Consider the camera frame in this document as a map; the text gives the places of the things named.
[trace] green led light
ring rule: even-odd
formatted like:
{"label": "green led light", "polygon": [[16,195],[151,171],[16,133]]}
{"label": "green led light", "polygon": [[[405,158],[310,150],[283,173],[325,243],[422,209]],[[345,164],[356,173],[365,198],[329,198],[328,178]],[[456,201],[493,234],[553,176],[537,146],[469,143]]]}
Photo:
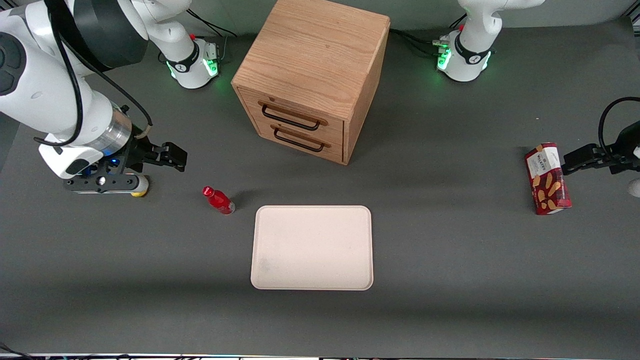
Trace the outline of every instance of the green led light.
{"label": "green led light", "polygon": [[171,68],[171,65],[169,65],[169,62],[166,62],[166,66],[169,68],[169,71],[171,72],[171,77],[175,79],[175,74],[173,73],[173,69]]}
{"label": "green led light", "polygon": [[491,51],[489,51],[489,53],[486,55],[486,60],[484,61],[484,65],[482,66],[482,69],[486,69],[487,65],[489,65],[489,58],[491,57]]}
{"label": "green led light", "polygon": [[451,59],[451,50],[447,49],[447,52],[440,55],[440,57],[442,57],[442,59],[438,61],[438,68],[440,68],[440,70],[445,70],[449,64],[449,60]]}
{"label": "green led light", "polygon": [[218,62],[216,60],[202,59],[202,63],[207,68],[210,76],[218,75]]}

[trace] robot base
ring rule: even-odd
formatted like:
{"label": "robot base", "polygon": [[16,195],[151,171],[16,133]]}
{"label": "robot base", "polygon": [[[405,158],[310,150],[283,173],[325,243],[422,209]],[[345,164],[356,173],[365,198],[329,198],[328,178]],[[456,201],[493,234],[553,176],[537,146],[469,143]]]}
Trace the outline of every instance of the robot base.
{"label": "robot base", "polygon": [[460,34],[459,30],[452,31],[451,33],[441,36],[440,40],[434,41],[434,45],[440,47],[440,57],[438,58],[437,69],[444,72],[451,79],[466,83],[468,81],[475,80],[480,73],[486,69],[491,52],[482,59],[478,56],[478,62],[475,64],[468,64],[467,60],[462,56],[455,46],[451,46]]}
{"label": "robot base", "polygon": [[194,43],[198,46],[198,59],[186,72],[172,67],[169,62],[166,63],[171,71],[171,76],[178,81],[180,86],[187,89],[205,86],[211,79],[218,76],[220,71],[217,45],[199,38],[194,40]]}

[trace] wooden drawer cabinet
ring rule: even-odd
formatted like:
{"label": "wooden drawer cabinet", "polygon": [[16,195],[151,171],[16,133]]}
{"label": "wooden drawer cabinet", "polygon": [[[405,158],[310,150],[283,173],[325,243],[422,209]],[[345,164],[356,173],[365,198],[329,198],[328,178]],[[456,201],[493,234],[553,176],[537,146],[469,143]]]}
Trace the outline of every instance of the wooden drawer cabinet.
{"label": "wooden drawer cabinet", "polygon": [[347,164],[380,80],[389,18],[278,0],[232,85],[258,134]]}

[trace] red box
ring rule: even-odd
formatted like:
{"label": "red box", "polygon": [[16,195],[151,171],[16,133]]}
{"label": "red box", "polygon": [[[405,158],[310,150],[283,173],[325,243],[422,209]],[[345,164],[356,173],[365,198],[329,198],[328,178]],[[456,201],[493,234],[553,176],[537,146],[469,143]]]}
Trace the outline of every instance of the red box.
{"label": "red box", "polygon": [[525,163],[538,215],[551,215],[571,207],[555,143],[539,145],[527,154]]}

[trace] white tray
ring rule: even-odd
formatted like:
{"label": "white tray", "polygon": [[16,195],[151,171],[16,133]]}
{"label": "white tray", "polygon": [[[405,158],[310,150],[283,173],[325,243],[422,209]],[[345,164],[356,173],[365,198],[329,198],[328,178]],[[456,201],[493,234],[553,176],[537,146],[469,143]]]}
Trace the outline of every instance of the white tray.
{"label": "white tray", "polygon": [[364,206],[261,207],[251,283],[262,290],[369,289],[371,212]]}

